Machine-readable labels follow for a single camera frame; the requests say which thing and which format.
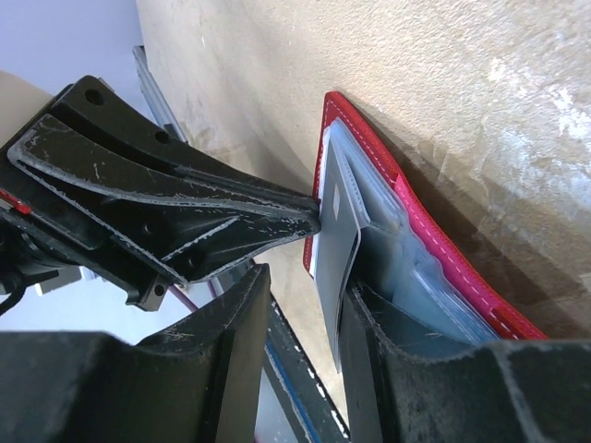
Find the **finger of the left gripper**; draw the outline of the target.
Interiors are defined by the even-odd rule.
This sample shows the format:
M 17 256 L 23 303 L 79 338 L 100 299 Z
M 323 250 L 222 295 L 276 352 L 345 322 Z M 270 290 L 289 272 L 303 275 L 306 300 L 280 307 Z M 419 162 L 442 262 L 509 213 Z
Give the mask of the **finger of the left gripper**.
M 2 148 L 3 184 L 111 189 L 171 203 L 162 212 L 167 237 L 156 250 L 180 270 L 184 282 L 209 279 L 320 228 L 319 211 L 159 173 L 100 146 L 50 113 L 32 120 Z
M 296 210 L 319 210 L 309 195 L 238 171 L 170 136 L 96 77 L 85 76 L 64 88 L 50 114 L 111 152 L 159 173 Z

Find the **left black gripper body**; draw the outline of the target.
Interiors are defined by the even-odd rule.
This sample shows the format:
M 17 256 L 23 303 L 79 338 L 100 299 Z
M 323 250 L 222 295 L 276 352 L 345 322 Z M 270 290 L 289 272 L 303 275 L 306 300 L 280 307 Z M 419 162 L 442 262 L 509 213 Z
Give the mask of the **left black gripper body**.
M 85 267 L 123 289 L 127 305 L 153 312 L 180 270 L 157 255 L 171 203 L 139 193 L 63 185 L 1 186 L 2 311 L 26 289 Z

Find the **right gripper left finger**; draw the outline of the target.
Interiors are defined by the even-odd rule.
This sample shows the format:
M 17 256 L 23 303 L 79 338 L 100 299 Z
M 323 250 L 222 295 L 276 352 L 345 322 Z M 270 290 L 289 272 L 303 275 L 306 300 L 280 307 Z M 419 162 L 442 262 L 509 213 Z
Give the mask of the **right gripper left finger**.
M 5 442 L 250 442 L 271 273 L 251 267 L 135 345 L 102 332 L 1 336 Z

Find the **red leather card holder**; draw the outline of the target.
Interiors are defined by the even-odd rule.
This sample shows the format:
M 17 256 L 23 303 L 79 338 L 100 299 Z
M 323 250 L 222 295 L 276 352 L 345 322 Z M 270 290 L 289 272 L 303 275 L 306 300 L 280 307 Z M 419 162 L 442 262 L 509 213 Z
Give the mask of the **red leather card holder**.
M 320 203 L 328 140 L 346 158 L 359 217 L 359 248 L 348 281 L 357 276 L 396 311 L 460 343 L 543 338 L 434 222 L 377 134 L 337 91 L 323 103 L 313 185 Z M 308 238 L 303 256 L 313 281 L 318 235 Z

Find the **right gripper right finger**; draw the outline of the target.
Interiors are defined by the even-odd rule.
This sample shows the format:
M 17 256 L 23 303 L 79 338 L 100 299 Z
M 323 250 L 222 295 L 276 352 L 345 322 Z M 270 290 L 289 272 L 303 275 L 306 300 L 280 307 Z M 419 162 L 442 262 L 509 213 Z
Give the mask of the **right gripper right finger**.
M 588 341 L 470 346 L 361 282 L 345 292 L 340 354 L 355 442 L 586 442 Z

